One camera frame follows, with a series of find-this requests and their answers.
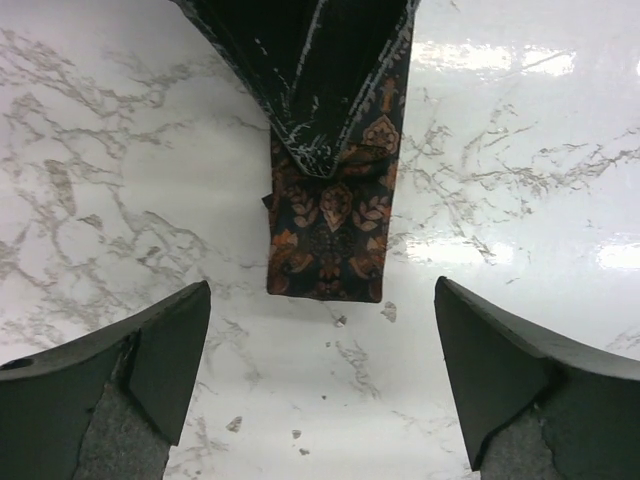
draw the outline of fabric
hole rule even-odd
[[[271,131],[267,290],[316,300],[382,300],[412,25],[368,96],[330,179],[305,175]]]
[[[358,113],[419,4],[172,1],[251,92],[302,173],[322,178],[336,173]]]
[[[380,302],[420,0],[171,0],[271,124],[267,290]]]

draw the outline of fabric fold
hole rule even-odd
[[[330,178],[419,0],[171,0],[269,117],[302,173]]]
[[[386,259],[411,54],[412,25],[368,96],[330,179],[301,171],[271,130],[273,295],[378,303]]]

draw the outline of orange floral pattern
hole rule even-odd
[[[380,302],[409,69],[411,30],[363,108],[331,179],[301,173],[271,131],[267,290]]]

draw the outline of white marble tile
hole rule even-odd
[[[172,3],[0,8],[0,363],[206,278],[166,478],[478,478],[440,275],[640,358],[637,2],[423,1],[380,305],[265,293],[267,123]]]

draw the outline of screw hole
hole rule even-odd
[[[17,360],[11,360],[4,365],[0,365],[0,370],[17,370],[18,368],[29,367],[31,365],[33,365],[33,359],[18,358]]]

